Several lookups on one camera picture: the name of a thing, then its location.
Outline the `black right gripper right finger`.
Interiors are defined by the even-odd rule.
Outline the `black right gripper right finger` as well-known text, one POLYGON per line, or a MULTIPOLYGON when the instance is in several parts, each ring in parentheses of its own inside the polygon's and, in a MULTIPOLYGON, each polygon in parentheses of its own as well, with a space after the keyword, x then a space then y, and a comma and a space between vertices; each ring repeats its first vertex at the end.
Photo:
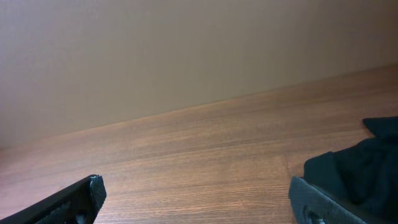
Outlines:
POLYGON ((291 179, 289 200, 299 224, 387 223, 297 176, 291 179))

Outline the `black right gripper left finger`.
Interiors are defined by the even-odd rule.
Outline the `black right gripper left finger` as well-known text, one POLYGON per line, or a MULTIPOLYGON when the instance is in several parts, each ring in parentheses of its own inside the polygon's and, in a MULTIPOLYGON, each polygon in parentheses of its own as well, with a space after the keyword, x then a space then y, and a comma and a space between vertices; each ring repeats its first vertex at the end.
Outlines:
POLYGON ((24 210, 3 218, 1 224, 91 224, 95 222, 105 199, 103 177, 92 174, 24 210))

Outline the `black polo shirt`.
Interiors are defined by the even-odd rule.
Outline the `black polo shirt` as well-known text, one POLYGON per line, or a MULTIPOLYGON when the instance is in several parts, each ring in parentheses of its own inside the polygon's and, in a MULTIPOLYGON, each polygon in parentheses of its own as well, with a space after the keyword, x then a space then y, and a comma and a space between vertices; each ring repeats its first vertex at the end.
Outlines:
POLYGON ((364 118, 374 135, 307 160, 303 179, 382 220, 397 223, 397 117, 364 118))

